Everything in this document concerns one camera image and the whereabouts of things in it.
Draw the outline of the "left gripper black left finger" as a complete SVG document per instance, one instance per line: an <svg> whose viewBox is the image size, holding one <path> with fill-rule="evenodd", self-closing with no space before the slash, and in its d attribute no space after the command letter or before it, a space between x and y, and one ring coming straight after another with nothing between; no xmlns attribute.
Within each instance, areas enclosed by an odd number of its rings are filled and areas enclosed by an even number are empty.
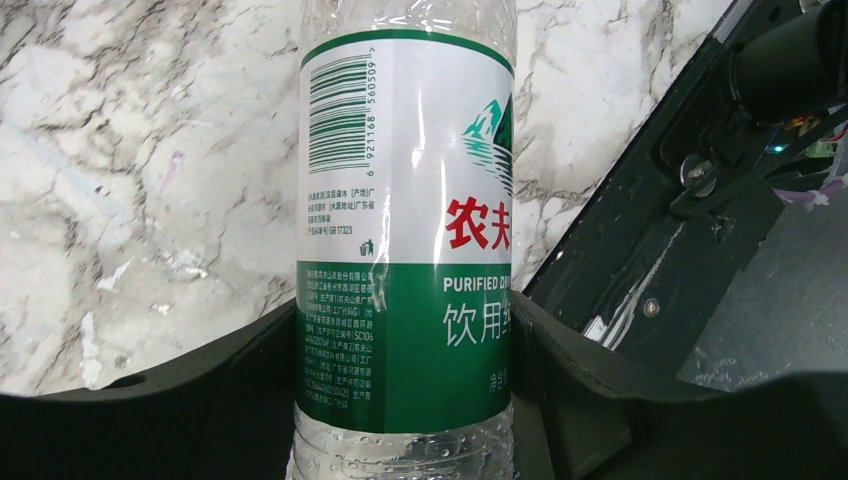
<svg viewBox="0 0 848 480"><path fill-rule="evenodd" d="M5 479L282 479L293 442L293 302L99 390L1 398Z"/></svg>

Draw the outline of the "clear bottle green cestbon label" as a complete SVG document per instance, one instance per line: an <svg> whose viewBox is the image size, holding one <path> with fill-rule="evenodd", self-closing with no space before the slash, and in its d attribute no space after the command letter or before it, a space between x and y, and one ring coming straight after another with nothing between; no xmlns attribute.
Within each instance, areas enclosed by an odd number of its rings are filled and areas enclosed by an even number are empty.
<svg viewBox="0 0 848 480"><path fill-rule="evenodd" d="M512 1L307 1L291 479L510 479Z"/></svg>

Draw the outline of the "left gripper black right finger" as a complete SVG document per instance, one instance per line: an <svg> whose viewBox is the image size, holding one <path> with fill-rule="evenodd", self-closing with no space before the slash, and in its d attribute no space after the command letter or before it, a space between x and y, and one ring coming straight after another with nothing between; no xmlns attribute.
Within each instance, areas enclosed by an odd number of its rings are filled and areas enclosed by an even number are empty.
<svg viewBox="0 0 848 480"><path fill-rule="evenodd" d="M724 392L655 374L513 293L522 479L843 479L847 377Z"/></svg>

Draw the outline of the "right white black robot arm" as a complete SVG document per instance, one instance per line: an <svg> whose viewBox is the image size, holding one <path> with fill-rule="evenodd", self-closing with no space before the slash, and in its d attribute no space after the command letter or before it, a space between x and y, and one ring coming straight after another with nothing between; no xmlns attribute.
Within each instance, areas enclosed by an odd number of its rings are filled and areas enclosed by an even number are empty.
<svg viewBox="0 0 848 480"><path fill-rule="evenodd" d="M825 1L752 39L735 54L734 99L778 124L847 101L847 3Z"/></svg>

